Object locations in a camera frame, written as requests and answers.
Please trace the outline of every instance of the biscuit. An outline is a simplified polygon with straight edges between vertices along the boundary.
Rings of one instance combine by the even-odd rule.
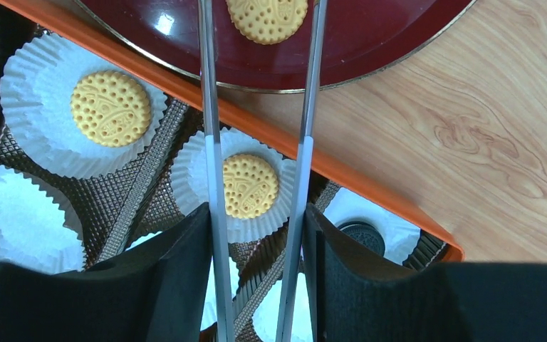
[[[290,38],[307,14],[307,0],[226,0],[231,21],[248,39],[271,45]]]
[[[225,212],[253,219],[267,212],[278,197],[276,171],[253,155],[234,155],[223,162]]]
[[[70,101],[82,134],[107,147],[139,140],[150,126],[150,100],[142,86],[117,71],[92,73],[81,79]]]

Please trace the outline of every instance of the tongs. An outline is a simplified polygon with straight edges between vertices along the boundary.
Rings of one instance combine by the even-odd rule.
[[[307,193],[311,173],[313,121],[316,111],[316,99],[320,88],[320,68],[327,3],[328,0],[315,0],[313,6],[307,83],[303,101],[303,119],[298,144],[291,216],[288,223],[288,241],[286,242],[286,260],[282,278],[276,342],[291,340],[298,262],[303,233],[303,216],[307,207]],[[214,43],[212,0],[199,1],[199,37],[209,209],[212,221],[213,264],[217,289],[217,338],[218,341],[232,342],[234,341],[234,317],[232,316],[231,307],[223,161],[219,136],[219,108],[217,106],[217,79],[214,62],[216,46]]]

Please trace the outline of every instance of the plate rim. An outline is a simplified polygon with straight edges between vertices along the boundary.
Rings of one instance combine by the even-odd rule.
[[[174,71],[176,73],[180,73],[183,76],[190,77],[192,80],[199,81],[200,77],[194,73],[191,73],[189,71],[186,71],[182,68],[179,68],[177,66],[174,66],[166,61],[163,61],[161,58],[156,57],[154,54],[146,51],[145,49],[141,48],[137,44],[133,43],[129,39],[125,38],[122,34],[120,34],[118,31],[116,31],[112,26],[107,24],[104,20],[102,20],[99,16],[95,15],[91,9],[89,9],[84,3],[83,0],[74,0],[74,2],[82,8],[93,20],[98,22],[104,29],[109,31],[111,34],[113,34],[116,38],[120,39],[123,43],[127,44],[129,47],[137,51],[139,54],[143,55],[145,58],[150,59],[151,61],[160,64],[161,66],[164,66],[165,68]],[[471,8],[477,0],[471,0],[461,11],[458,13],[450,22],[448,22],[444,27],[442,27],[436,34],[428,38],[426,41],[421,43],[419,46],[416,46],[414,49],[406,53],[405,55],[395,59],[393,62],[388,63],[385,66],[381,66],[380,68],[377,68],[369,73],[365,73],[361,76],[356,76],[354,78],[350,78],[341,82],[337,83],[331,83],[328,85],[322,85],[320,86],[320,90],[329,90],[329,89],[335,89],[342,86],[349,85],[351,83],[355,83],[358,81],[361,81],[365,78],[368,78],[372,75],[375,75],[377,73],[383,72],[387,70],[388,68],[391,68],[392,66],[395,66],[409,57],[415,55],[418,51],[422,50],[424,47],[429,45],[433,40],[441,36],[442,33],[447,31],[447,29],[450,28],[450,26],[454,25],[458,19],[463,17],[463,15]],[[232,83],[226,83],[226,82],[220,82],[217,81],[217,85],[223,88],[231,89],[231,90],[240,90],[244,91],[246,93],[259,93],[259,94],[299,94],[304,93],[305,88],[297,88],[297,89],[267,89],[267,88],[253,88],[253,87],[246,87],[242,85],[236,85]]]

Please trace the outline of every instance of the red plate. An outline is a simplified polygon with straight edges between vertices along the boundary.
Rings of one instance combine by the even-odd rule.
[[[132,47],[188,76],[199,74],[197,0],[76,0]],[[258,4],[285,0],[247,0]],[[329,0],[321,85],[359,79],[410,55],[458,19],[475,0]],[[273,93],[304,89],[313,0],[299,30],[262,46],[242,36],[225,0],[213,0],[217,80]]]

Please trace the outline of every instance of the tabletop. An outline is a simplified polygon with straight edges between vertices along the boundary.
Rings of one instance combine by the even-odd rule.
[[[220,94],[298,134],[302,95]],[[406,61],[323,91],[315,137],[467,260],[547,261],[547,1],[478,0]]]

